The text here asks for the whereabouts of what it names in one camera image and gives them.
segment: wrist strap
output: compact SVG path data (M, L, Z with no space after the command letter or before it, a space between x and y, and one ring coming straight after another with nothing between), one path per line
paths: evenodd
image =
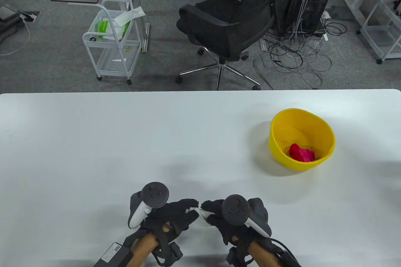
M170 230L174 230L177 232L177 229L178 228L173 224L173 227ZM176 261L182 258L182 252L179 246L175 242L169 244L168 237L166 233L163 231L163 229L155 230L152 228L141 227L135 233L126 237L123 245L125 247L131 248L137 239L142 238L149 232L152 232L156 236L157 241L159 242L159 246L152 251L152 254L156 259L156 262L159 264L159 266L170 267ZM160 262L159 258L164 259L164 262L163 263Z
M287 250L282 250L280 247L272 243L270 238L259 238L255 240L265 250L279 257L282 265L285 267L301 267L296 258ZM230 248L227 256L227 262L234 267L247 267L253 259L245 261L245 257L249 255L248 248L252 241L242 239L237 242L236 247Z

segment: office chair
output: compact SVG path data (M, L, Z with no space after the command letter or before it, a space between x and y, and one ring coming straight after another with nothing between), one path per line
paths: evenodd
M224 69L252 82L253 90L260 90L259 83L230 67L227 62L248 58L248 53L242 51L262 38L277 19L274 2L206 0L195 6L187 4L181 7L177 28L188 36L189 42L201 46L199 55L206 51L216 63L181 72L176 77L176 83L182 83L183 75L218 67L216 90L219 90Z

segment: red cloth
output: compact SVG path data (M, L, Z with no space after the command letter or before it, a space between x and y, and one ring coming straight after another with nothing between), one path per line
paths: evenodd
M310 163L315 161L315 151L302 149L297 144L291 145L289 155L292 159L299 162Z

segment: gray carpet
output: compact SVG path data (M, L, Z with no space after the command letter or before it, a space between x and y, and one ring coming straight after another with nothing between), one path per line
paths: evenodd
M178 8L186 3L202 0L142 0L142 7L152 24L149 52L141 54L132 76L132 85L123 78L104 77L96 80L96 73L82 43L82 34L88 29L95 8L83 8L49 0L0 0L20 10L42 12L36 24L30 24L32 38L23 50L0 57L0 93L23 92L77 92L77 91L170 91L170 90L213 90L216 70L206 71L184 78L177 85L174 78L179 71L210 64L211 58L196 54L175 23ZM367 0L365 12L374 0ZM344 5L342 0L330 0L332 4ZM323 42L322 52L327 54L333 67L322 74L323 89L347 88L397 88L401 89L400 60L375 63L371 49L360 36L355 35L355 22L344 22L349 31L340 37L329 37ZM0 46L0 53L20 47L27 38L26 30L20 30ZM259 45L249 49L247 61L232 66L268 86L252 68L252 62L259 56ZM263 71L274 89L310 88L297 74L280 74ZM225 72L222 90L248 90L252 87L241 78Z

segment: chair caster wheel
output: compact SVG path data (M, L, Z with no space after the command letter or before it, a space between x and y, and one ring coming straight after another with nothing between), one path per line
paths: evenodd
M182 83L182 76L181 75L178 75L177 77L176 77L176 84L181 84Z

